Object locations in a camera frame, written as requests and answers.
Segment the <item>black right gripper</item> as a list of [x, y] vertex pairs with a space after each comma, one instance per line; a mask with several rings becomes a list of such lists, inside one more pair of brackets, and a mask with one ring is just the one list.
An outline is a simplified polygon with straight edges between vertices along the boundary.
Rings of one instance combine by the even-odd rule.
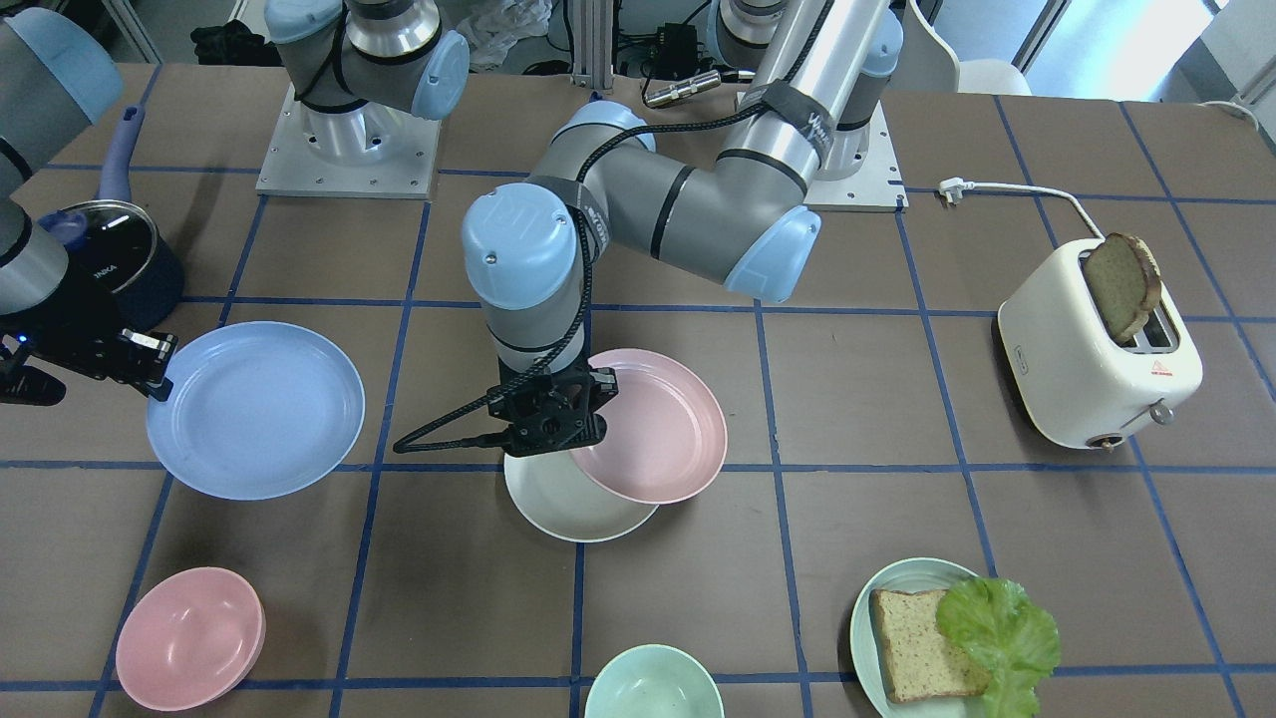
[[17, 341], [15, 349], [3, 347], [4, 404], [57, 406], [68, 395], [64, 383], [28, 363], [32, 356], [91, 380], [137, 388], [160, 403], [171, 397], [165, 371], [177, 337], [134, 330], [111, 296], [59, 289], [32, 309], [4, 314], [3, 337]]

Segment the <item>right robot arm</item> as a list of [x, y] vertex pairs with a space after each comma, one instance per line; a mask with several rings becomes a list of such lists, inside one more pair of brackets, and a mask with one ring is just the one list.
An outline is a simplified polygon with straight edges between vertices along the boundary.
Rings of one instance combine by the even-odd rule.
[[154, 221], [131, 201], [131, 150], [145, 110], [119, 119], [100, 195], [33, 218], [13, 193], [98, 122], [122, 77], [77, 23], [32, 6], [3, 19], [3, 349], [5, 404], [56, 406], [64, 383], [45, 360], [92, 380], [168, 399], [177, 337], [158, 332], [185, 270]]

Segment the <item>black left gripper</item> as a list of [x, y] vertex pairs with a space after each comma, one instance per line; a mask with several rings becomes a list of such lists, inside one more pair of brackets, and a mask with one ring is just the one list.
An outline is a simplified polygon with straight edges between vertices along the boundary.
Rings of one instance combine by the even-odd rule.
[[614, 397], [615, 369], [591, 365], [538, 374], [516, 388], [493, 386], [487, 413], [504, 420], [507, 429], [487, 435], [486, 445], [521, 458], [595, 446], [609, 432], [600, 409]]

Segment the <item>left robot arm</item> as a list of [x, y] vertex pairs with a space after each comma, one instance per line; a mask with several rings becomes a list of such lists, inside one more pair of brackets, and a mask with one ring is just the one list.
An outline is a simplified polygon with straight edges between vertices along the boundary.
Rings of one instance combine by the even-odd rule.
[[612, 242], [752, 298], [792, 295], [820, 230], [806, 201], [861, 168], [903, 31], [887, 1], [769, 11], [775, 34], [729, 117], [647, 126], [624, 105], [588, 102], [528, 179], [471, 204], [464, 268], [500, 380], [466, 412], [504, 429], [466, 446], [532, 457], [606, 435], [600, 409], [618, 380], [588, 362], [582, 326]]

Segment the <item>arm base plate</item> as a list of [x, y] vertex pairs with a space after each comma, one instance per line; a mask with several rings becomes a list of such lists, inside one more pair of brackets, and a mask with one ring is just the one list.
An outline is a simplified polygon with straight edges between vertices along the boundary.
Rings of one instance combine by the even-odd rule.
[[887, 126], [877, 105], [866, 126], [838, 135], [836, 159], [847, 176], [820, 173], [810, 182], [805, 203], [814, 210], [897, 212], [909, 208], [903, 176]]
[[441, 122], [369, 105], [318, 114], [285, 91], [255, 187], [296, 198], [433, 198]]

